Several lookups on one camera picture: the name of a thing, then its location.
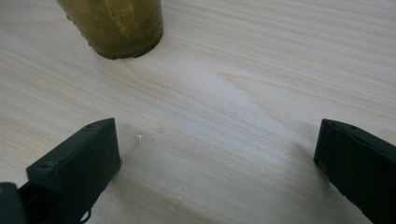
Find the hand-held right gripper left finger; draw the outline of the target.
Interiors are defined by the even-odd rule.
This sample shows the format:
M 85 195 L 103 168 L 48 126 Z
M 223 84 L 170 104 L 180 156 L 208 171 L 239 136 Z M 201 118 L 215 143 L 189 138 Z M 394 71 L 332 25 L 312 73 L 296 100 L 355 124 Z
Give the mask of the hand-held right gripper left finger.
M 31 164 L 20 188 L 29 224 L 85 224 L 120 169 L 116 123 L 88 124 Z

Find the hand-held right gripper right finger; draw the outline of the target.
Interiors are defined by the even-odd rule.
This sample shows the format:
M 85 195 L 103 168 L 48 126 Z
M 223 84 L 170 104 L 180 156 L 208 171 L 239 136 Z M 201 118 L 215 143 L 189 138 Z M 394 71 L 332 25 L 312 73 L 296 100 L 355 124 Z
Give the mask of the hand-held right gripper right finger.
M 396 224 L 396 146 L 356 126 L 325 119 L 314 163 L 374 224 Z

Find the olive brown food piece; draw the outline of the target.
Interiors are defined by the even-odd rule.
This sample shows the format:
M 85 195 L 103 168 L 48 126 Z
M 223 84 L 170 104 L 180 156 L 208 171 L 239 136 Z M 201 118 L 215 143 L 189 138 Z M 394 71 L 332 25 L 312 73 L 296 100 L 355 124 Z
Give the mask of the olive brown food piece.
M 56 0 L 92 49 L 110 60 L 137 58 L 163 36 L 162 0 Z

